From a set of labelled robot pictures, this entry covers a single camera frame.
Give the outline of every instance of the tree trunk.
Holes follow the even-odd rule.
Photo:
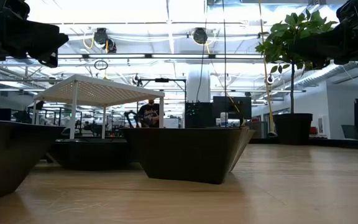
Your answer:
[[[291,73],[291,114],[294,113],[294,109],[293,109],[293,82],[294,82],[294,79],[295,79],[295,62],[292,60],[292,73]]]

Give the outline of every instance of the ceiling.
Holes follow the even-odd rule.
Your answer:
[[[132,84],[132,77],[186,78],[189,64],[209,64],[211,88],[222,88],[219,75],[228,73],[229,88],[264,88],[264,65],[261,59],[202,60],[200,58],[131,58],[105,60],[109,67],[104,71],[95,69],[96,59],[66,58],[65,55],[104,54],[96,46],[90,49],[93,32],[100,27],[108,29],[108,35],[117,45],[118,54],[236,54],[255,55],[260,39],[260,14],[258,1],[226,0],[223,13],[222,1],[204,0],[26,0],[31,12],[29,20],[55,24],[60,32],[69,35],[70,41],[59,49],[59,67],[41,67],[33,60],[8,60],[0,62],[21,77],[32,79],[64,79],[74,74],[106,78]],[[329,21],[337,21],[336,9],[345,0],[327,0],[327,5],[308,5],[307,0],[262,1],[264,30],[280,22],[292,12],[301,13],[306,8],[320,10]],[[208,49],[196,44],[191,34],[197,27],[206,27]],[[283,80],[288,78],[285,71]],[[48,83],[32,82],[47,88]],[[147,88],[179,89],[175,83],[150,83]],[[170,92],[175,98],[183,93]]]

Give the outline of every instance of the white gazebo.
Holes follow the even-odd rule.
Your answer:
[[[160,128],[163,128],[164,96],[165,93],[160,91],[147,90],[83,75],[73,75],[35,95],[34,105],[37,104],[37,101],[71,103],[70,139],[74,139],[77,105],[101,106],[103,107],[102,138],[104,139],[106,133],[106,108],[124,103],[160,98]],[[34,124],[36,114],[37,110],[34,110]]]

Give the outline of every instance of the speaker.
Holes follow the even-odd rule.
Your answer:
[[[7,108],[0,108],[0,121],[11,121],[12,110]]]

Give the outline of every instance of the wooden floor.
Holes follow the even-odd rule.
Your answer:
[[[0,223],[358,224],[358,150],[248,146],[222,185],[37,167]]]

